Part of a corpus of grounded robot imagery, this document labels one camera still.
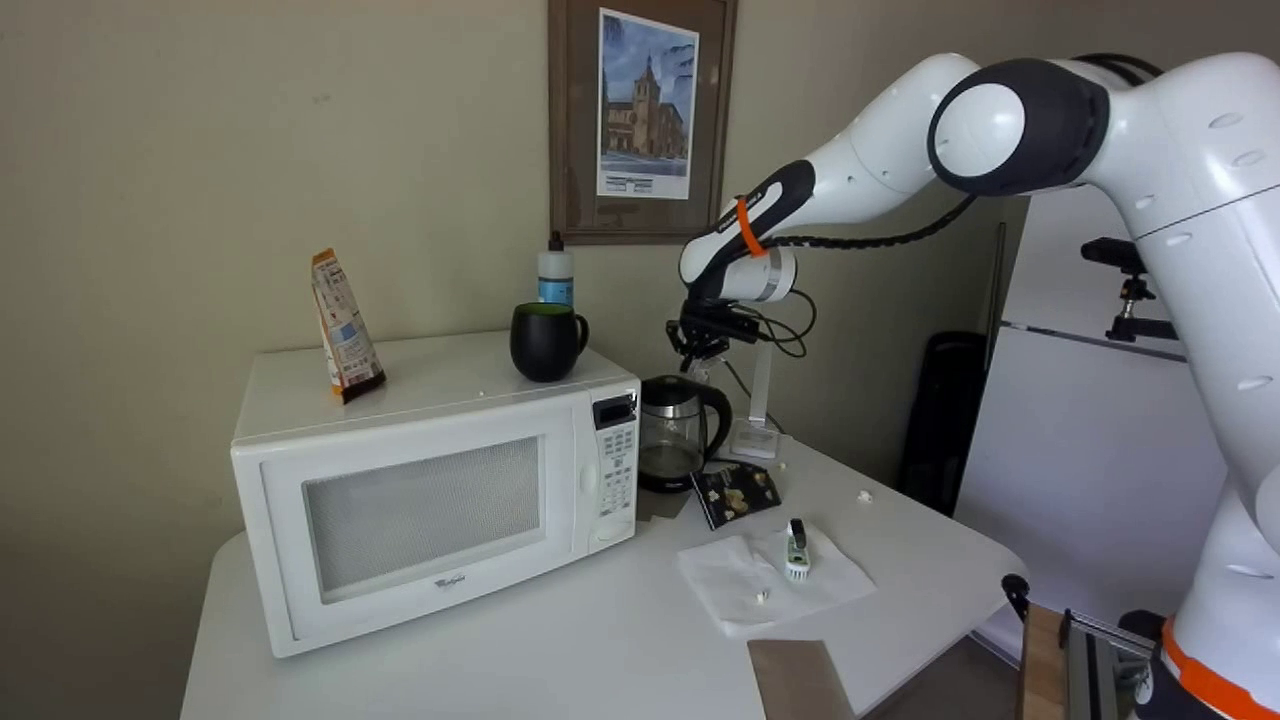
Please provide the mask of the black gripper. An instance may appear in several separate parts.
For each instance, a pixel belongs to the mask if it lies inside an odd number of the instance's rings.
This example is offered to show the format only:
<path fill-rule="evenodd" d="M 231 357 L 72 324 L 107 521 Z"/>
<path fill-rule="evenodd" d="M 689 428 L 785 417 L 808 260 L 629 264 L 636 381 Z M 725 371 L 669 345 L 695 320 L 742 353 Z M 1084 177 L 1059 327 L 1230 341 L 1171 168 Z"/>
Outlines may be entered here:
<path fill-rule="evenodd" d="M 685 305 L 674 320 L 665 324 L 669 345 L 678 362 L 716 358 L 733 341 L 756 345 L 765 324 L 736 305 Z"/>

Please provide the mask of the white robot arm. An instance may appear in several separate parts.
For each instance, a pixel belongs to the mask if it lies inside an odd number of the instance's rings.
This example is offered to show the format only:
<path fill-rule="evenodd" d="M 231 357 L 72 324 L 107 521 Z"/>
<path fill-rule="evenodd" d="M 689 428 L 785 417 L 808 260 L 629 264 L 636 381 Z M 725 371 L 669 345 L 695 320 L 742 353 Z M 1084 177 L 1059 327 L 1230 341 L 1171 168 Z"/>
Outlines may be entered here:
<path fill-rule="evenodd" d="M 910 62 L 827 144 L 765 177 L 678 252 L 670 345 L 712 357 L 793 252 L 922 185 L 1100 188 L 1165 290 L 1229 462 L 1193 589 L 1165 621 L 1153 703 L 1280 720 L 1280 67 L 1224 53 L 1133 80 L 1095 60 Z"/>

